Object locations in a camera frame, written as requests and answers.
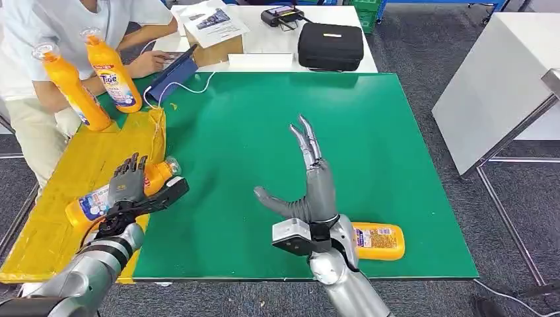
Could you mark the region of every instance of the cardboard box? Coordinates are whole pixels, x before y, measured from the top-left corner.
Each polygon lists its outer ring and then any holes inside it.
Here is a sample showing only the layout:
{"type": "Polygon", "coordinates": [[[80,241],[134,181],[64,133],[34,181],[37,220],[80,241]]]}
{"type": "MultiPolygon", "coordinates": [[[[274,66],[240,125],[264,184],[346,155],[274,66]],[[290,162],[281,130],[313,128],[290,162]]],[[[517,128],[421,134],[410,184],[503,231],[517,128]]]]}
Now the cardboard box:
{"type": "MultiPolygon", "coordinates": [[[[187,39],[191,46],[198,43],[194,36],[188,31],[187,39]]],[[[199,45],[194,51],[193,58],[198,67],[203,67],[228,61],[228,54],[243,54],[243,40],[241,35],[212,45],[209,48],[202,48],[202,46],[199,45]]]]}

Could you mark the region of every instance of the robotic thumb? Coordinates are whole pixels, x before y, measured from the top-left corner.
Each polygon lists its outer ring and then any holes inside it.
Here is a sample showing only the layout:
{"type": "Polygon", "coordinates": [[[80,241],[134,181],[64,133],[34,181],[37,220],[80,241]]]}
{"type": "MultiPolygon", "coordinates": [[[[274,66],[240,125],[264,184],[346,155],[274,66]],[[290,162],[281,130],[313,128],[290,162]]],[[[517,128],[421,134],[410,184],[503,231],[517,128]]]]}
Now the robotic thumb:
{"type": "Polygon", "coordinates": [[[290,219],[293,217],[293,212],[286,201],[278,199],[272,195],[269,195],[268,192],[262,188],[261,186],[257,186],[253,189],[255,196],[260,201],[264,207],[280,214],[280,216],[290,219]]]}

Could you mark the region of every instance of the bottle cap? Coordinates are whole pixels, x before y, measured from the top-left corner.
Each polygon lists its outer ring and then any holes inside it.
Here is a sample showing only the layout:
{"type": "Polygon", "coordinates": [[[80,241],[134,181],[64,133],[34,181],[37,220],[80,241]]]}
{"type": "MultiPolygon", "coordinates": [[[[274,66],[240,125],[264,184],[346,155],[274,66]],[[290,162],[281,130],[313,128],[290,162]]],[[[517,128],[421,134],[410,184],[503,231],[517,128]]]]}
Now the bottle cap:
{"type": "Polygon", "coordinates": [[[60,49],[54,43],[41,43],[33,48],[31,54],[40,61],[55,61],[60,57],[60,49]]]}
{"type": "Polygon", "coordinates": [[[171,174],[173,176],[181,174],[181,166],[179,165],[179,162],[176,158],[166,157],[165,163],[167,163],[167,166],[169,166],[169,169],[171,170],[171,174]]]}
{"type": "Polygon", "coordinates": [[[101,30],[99,28],[85,28],[80,32],[82,40],[89,45],[97,45],[101,42],[101,30]]]}

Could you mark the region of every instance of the person's hand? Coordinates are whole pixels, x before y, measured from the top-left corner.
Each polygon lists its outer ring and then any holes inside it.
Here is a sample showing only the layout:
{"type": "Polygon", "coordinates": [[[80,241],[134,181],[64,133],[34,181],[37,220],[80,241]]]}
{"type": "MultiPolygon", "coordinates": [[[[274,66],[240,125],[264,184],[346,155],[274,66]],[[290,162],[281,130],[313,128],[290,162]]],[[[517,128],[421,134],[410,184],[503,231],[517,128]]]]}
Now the person's hand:
{"type": "Polygon", "coordinates": [[[301,115],[299,121],[304,127],[305,134],[302,134],[294,125],[290,125],[290,130],[298,139],[303,153],[307,169],[307,194],[298,201],[286,202],[269,195],[260,186],[254,188],[254,193],[265,207],[286,219],[298,218],[306,223],[328,221],[338,215],[331,170],[321,156],[319,143],[311,125],[301,115]]]}
{"type": "Polygon", "coordinates": [[[120,201],[138,202],[144,198],[144,167],[148,156],[140,158],[137,163],[138,153],[127,158],[117,167],[109,182],[109,205],[113,206],[120,201]]]}
{"type": "Polygon", "coordinates": [[[142,78],[163,70],[163,64],[172,56],[164,51],[144,52],[126,66],[130,77],[142,78]]]}

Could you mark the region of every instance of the black case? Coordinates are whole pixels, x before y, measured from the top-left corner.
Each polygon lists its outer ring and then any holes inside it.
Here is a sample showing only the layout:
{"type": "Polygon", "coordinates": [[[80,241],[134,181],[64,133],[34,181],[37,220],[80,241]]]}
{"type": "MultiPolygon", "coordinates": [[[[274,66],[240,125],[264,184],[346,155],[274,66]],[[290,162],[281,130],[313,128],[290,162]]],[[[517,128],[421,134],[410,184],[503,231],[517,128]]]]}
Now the black case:
{"type": "Polygon", "coordinates": [[[303,25],[298,42],[298,59],[303,67],[355,71],[363,58],[361,28],[321,23],[303,25]]]}

